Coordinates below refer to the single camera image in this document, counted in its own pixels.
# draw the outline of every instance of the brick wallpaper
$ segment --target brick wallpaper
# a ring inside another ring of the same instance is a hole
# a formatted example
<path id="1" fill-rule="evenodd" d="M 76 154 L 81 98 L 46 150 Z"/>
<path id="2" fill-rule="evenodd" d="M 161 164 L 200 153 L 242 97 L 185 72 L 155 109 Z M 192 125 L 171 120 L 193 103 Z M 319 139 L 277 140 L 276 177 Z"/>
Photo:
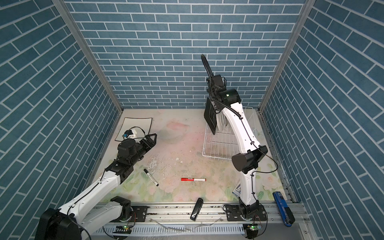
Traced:
<path id="1" fill-rule="evenodd" d="M 0 239 L 82 191 L 117 110 L 51 0 L 0 1 Z"/>
<path id="2" fill-rule="evenodd" d="M 383 13 L 317 0 L 265 109 L 319 239 L 384 239 Z"/>
<path id="3" fill-rule="evenodd" d="M 66 1 L 125 108 L 203 108 L 202 53 L 258 106 L 303 2 Z"/>

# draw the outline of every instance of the marker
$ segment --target marker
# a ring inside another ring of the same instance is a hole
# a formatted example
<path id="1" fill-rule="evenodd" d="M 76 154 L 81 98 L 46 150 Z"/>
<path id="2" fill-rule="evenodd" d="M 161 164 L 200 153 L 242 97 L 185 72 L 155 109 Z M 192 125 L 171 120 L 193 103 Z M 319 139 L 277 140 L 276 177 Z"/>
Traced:
<path id="1" fill-rule="evenodd" d="M 181 181 L 193 181 L 193 182 L 205 182 L 207 181 L 205 178 L 181 178 Z"/>
<path id="2" fill-rule="evenodd" d="M 156 186 L 159 185 L 158 182 L 156 182 L 156 180 L 152 177 L 152 175 L 148 172 L 147 169 L 144 168 L 144 172 L 148 175 L 148 177 L 152 180 L 152 182 L 153 182 Z"/>

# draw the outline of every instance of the robotic arm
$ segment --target robotic arm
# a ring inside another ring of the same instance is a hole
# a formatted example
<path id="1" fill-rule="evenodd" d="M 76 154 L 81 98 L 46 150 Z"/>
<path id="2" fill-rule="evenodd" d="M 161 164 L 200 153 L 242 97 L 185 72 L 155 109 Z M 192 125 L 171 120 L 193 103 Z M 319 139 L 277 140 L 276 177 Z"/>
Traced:
<path id="1" fill-rule="evenodd" d="M 87 216 L 105 195 L 127 179 L 133 165 L 156 145 L 157 134 L 146 135 L 140 142 L 133 139 L 134 130 L 126 131 L 124 136 L 128 138 L 118 145 L 117 158 L 97 181 L 60 208 L 49 208 L 41 215 L 36 240 L 82 240 L 114 219 L 127 222 L 132 218 L 131 201 L 122 197 L 114 197 L 105 207 Z"/>
<path id="2" fill-rule="evenodd" d="M 259 210 L 259 201 L 253 192 L 253 171 L 258 167 L 268 148 L 261 146 L 255 138 L 251 127 L 244 115 L 241 99 L 235 89 L 227 89 L 227 81 L 220 75 L 213 75 L 207 59 L 202 54 L 201 59 L 208 73 L 207 104 L 205 106 L 204 118 L 213 134 L 216 133 L 216 114 L 222 112 L 230 123 L 239 146 L 239 154 L 232 156 L 232 163 L 240 172 L 241 193 L 239 198 L 239 210 L 244 219 L 250 219 Z"/>

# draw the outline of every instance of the wire dish drainer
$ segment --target wire dish drainer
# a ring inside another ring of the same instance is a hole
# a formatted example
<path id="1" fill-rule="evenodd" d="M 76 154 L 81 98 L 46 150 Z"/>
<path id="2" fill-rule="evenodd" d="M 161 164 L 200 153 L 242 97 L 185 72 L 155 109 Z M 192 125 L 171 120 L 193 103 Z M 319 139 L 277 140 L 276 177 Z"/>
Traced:
<path id="1" fill-rule="evenodd" d="M 256 111 L 253 109 L 253 107 L 243 107 L 243 109 L 253 134 L 256 134 Z M 220 131 L 217 129 L 216 134 L 213 135 L 208 124 L 206 124 L 203 156 L 230 160 L 233 155 L 240 153 L 237 140 L 230 124 L 227 122 L 227 119 L 224 117 L 224 115 L 219 113 L 216 115 L 216 117 L 218 125 L 220 123 L 223 125 L 223 130 Z"/>

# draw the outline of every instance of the red marker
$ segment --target red marker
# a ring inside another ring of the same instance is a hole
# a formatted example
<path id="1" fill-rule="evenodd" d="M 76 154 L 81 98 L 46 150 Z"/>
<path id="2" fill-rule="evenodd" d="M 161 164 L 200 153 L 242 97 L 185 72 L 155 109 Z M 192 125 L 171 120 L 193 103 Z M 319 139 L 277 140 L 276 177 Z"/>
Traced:
<path id="1" fill-rule="evenodd" d="M 193 181 L 193 182 L 201 181 L 201 182 L 205 182 L 207 180 L 205 178 L 184 178 L 184 177 L 182 177 L 181 181 Z"/>

